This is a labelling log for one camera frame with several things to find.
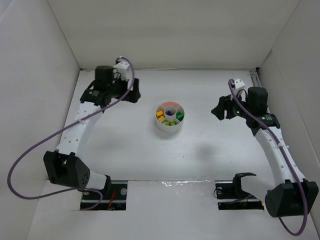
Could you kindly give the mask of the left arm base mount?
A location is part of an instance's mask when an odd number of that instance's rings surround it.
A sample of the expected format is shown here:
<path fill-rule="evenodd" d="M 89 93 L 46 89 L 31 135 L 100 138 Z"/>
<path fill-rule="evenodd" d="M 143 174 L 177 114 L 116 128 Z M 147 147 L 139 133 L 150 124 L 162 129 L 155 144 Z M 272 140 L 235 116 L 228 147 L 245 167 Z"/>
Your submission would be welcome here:
<path fill-rule="evenodd" d="M 113 180 L 111 189 L 103 198 L 97 192 L 85 192 L 82 194 L 80 209 L 89 211 L 125 211 L 127 206 L 128 182 Z"/>

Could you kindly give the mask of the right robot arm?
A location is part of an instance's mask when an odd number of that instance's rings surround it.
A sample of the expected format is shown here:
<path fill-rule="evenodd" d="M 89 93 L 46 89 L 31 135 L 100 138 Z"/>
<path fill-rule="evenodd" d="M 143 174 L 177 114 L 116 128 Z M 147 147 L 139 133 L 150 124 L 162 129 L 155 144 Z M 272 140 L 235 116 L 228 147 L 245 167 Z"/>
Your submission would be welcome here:
<path fill-rule="evenodd" d="M 235 174 L 232 189 L 237 196 L 253 196 L 263 201 L 273 218 L 302 216 L 306 218 L 319 193 L 316 182 L 308 181 L 295 164 L 282 136 L 277 117 L 268 112 L 268 92 L 263 87 L 232 84 L 230 94 L 221 96 L 211 110 L 220 121 L 235 117 L 245 119 L 247 127 L 261 146 L 270 166 L 273 185 L 259 181 L 253 172 Z"/>

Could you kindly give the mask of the blue lego plate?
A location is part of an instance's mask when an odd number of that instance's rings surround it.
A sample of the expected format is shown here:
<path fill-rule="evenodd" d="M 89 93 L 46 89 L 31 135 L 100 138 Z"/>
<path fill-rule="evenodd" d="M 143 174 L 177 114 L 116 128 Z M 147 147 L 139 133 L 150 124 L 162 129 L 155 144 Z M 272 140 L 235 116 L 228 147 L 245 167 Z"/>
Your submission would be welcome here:
<path fill-rule="evenodd" d="M 165 112 L 168 116 L 172 116 L 173 114 L 170 111 Z"/>

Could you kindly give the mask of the green lego brick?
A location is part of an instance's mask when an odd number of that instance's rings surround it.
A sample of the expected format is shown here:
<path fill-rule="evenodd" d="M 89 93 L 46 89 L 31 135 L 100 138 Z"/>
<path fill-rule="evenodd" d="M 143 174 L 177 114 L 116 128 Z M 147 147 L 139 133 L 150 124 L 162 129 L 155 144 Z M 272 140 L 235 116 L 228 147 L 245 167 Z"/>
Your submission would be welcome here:
<path fill-rule="evenodd" d="M 178 112 L 178 113 L 176 114 L 176 118 L 177 118 L 179 121 L 181 121 L 181 120 L 184 118 L 184 115 L 183 115 L 182 113 Z"/>

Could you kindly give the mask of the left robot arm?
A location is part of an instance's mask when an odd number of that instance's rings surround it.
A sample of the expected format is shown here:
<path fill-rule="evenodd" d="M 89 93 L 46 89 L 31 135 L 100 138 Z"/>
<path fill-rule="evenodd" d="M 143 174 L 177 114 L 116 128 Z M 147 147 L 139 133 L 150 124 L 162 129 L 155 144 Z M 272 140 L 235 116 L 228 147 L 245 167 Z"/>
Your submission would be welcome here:
<path fill-rule="evenodd" d="M 99 65 L 94 80 L 84 90 L 70 127 L 54 151 L 47 151 L 43 161 L 52 184 L 88 191 L 98 190 L 103 196 L 111 191 L 111 178 L 93 172 L 85 163 L 84 150 L 98 119 L 112 103 L 137 103 L 141 97 L 139 79 L 128 62 L 114 66 Z"/>

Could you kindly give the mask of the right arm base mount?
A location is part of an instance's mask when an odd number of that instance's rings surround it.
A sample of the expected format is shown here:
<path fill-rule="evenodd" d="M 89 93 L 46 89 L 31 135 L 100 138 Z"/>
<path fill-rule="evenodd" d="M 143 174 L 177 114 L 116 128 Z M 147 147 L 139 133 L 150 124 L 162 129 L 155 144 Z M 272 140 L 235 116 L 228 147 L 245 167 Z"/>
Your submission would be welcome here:
<path fill-rule="evenodd" d="M 216 181 L 213 196 L 220 211 L 264 210 L 264 204 L 253 195 L 238 190 L 232 180 Z"/>

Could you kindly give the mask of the white divided round container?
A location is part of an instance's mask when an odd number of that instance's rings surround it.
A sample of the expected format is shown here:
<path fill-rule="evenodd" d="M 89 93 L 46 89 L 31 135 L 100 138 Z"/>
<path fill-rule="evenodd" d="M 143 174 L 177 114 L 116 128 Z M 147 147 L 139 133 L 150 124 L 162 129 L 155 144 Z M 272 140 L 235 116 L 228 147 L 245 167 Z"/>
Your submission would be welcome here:
<path fill-rule="evenodd" d="M 163 102 L 155 110 L 156 125 L 165 133 L 175 133 L 180 130 L 184 119 L 184 108 L 174 101 Z"/>

